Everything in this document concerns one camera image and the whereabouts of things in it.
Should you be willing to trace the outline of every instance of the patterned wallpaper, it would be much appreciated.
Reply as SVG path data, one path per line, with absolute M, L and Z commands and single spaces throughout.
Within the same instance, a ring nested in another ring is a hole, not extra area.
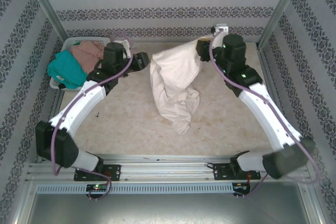
M 189 41 L 227 23 L 257 41 L 279 0 L 50 0 L 70 36 L 123 31 L 135 41 Z
M 0 0 L 0 223 L 7 223 L 29 163 L 35 125 L 51 113 L 47 65 L 61 42 L 37 0 Z
M 328 223 L 336 223 L 335 7 L 335 0 L 290 0 L 262 49 L 286 117 L 317 144 L 315 188 Z

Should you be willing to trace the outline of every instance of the metal bracket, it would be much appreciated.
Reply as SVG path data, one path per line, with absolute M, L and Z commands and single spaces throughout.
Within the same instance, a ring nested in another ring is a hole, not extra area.
M 110 177 L 111 181 L 119 181 L 121 174 L 121 165 L 104 165 L 102 174 Z M 101 176 L 76 170 L 74 181 L 102 181 Z
M 260 173 L 253 170 L 249 172 L 241 171 L 240 173 L 237 173 L 235 175 L 230 167 L 230 163 L 225 164 L 208 163 L 207 167 L 213 170 L 215 180 L 238 180 L 238 179 L 248 180 L 248 175 L 250 175 L 250 180 L 261 179 Z

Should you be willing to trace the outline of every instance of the aluminum frame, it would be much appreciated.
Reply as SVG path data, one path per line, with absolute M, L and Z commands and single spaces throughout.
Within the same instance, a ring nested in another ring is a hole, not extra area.
M 275 7 L 267 25 L 265 26 L 264 30 L 261 33 L 260 39 L 258 41 L 258 45 L 260 48 L 263 48 L 264 45 L 267 43 L 269 36 L 272 34 L 278 20 L 280 19 L 281 15 L 285 11 L 290 0 L 279 0 L 277 6 Z
M 61 20 L 59 19 L 56 11 L 54 10 L 50 0 L 38 0 L 38 2 L 40 3 L 47 17 L 49 18 L 59 38 L 64 42 L 67 38 L 69 38 L 69 35 L 64 28 Z
M 115 185 L 143 185 L 143 184 L 204 184 L 218 185 L 218 183 L 242 182 L 241 180 L 214 180 L 213 170 L 206 166 L 207 163 L 227 163 L 228 156 L 135 156 L 135 155 L 100 155 L 106 164 L 120 164 L 122 166 L 120 181 Z M 51 163 L 34 163 L 29 166 L 23 191 L 20 195 L 18 207 L 14 214 L 12 224 L 28 223 L 29 216 L 37 195 L 39 185 L 85 185 L 97 182 L 73 181 L 75 169 L 63 169 L 55 177 L 51 172 Z M 306 168 L 290 174 L 291 177 L 300 177 L 309 180 L 310 175 Z M 265 183 L 280 183 L 290 181 L 287 178 L 274 180 L 268 178 Z M 317 200 L 313 186 L 298 185 L 301 198 L 306 209 L 310 223 L 325 224 L 322 209 Z

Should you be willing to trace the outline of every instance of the white cloth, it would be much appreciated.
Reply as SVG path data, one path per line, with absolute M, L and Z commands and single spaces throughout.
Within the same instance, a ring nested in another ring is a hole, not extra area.
M 190 128 L 200 95 L 190 84 L 202 68 L 197 40 L 154 54 L 150 64 L 156 107 L 177 134 Z

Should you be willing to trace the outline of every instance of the beige marble floor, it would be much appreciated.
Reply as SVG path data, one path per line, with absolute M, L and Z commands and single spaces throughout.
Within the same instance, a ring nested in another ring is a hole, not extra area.
M 137 43 L 149 55 L 178 43 Z M 254 44 L 247 44 L 247 63 L 262 76 Z M 119 79 L 119 84 L 86 117 L 75 135 L 82 150 L 95 154 L 233 155 L 270 150 L 270 144 L 247 107 L 225 86 L 210 62 L 193 82 L 201 102 L 191 128 L 177 135 L 162 118 L 152 97 L 149 66 Z M 61 109 L 75 96 L 65 93 Z

